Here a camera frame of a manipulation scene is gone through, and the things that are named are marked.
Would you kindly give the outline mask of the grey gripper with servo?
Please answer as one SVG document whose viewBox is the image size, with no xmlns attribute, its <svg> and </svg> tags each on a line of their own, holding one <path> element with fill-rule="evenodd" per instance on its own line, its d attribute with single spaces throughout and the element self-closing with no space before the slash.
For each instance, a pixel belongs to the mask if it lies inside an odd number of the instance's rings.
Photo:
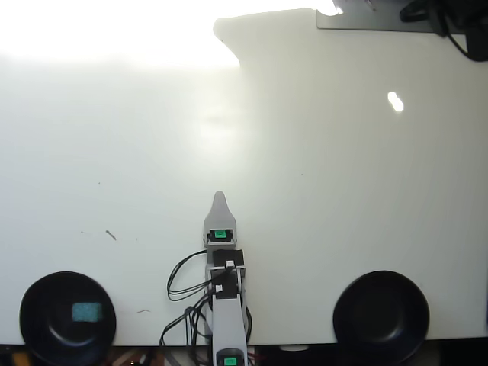
<svg viewBox="0 0 488 366">
<path fill-rule="evenodd" d="M 226 196 L 216 191 L 209 213 L 204 220 L 203 247 L 205 249 L 235 249 L 236 218 L 231 213 Z"/>
</svg>

